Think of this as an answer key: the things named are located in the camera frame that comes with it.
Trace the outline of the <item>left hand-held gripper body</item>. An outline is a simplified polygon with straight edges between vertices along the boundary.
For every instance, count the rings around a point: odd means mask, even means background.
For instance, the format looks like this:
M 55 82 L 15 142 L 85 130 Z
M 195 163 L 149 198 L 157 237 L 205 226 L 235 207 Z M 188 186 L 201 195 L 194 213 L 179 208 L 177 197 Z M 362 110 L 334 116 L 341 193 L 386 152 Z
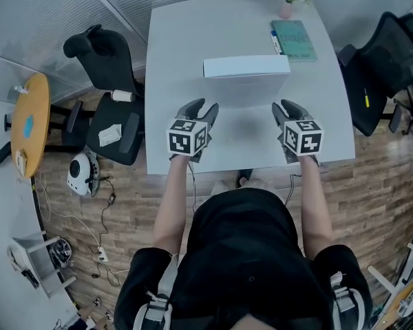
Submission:
M 191 162 L 199 163 L 204 149 L 211 141 L 207 124 L 196 119 L 178 119 L 171 121 L 167 129 L 167 151 L 171 159 L 177 155 L 188 157 Z

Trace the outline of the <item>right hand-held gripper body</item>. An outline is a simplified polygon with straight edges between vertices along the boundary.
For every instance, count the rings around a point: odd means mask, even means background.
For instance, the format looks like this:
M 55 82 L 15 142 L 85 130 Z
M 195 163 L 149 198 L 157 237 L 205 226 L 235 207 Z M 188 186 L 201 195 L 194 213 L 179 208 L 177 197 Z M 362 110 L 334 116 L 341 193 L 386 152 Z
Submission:
M 277 120 L 281 130 L 279 142 L 282 145 L 287 164 L 299 161 L 300 157 L 309 156 L 316 163 L 324 140 L 324 130 L 313 118 L 302 120 Z

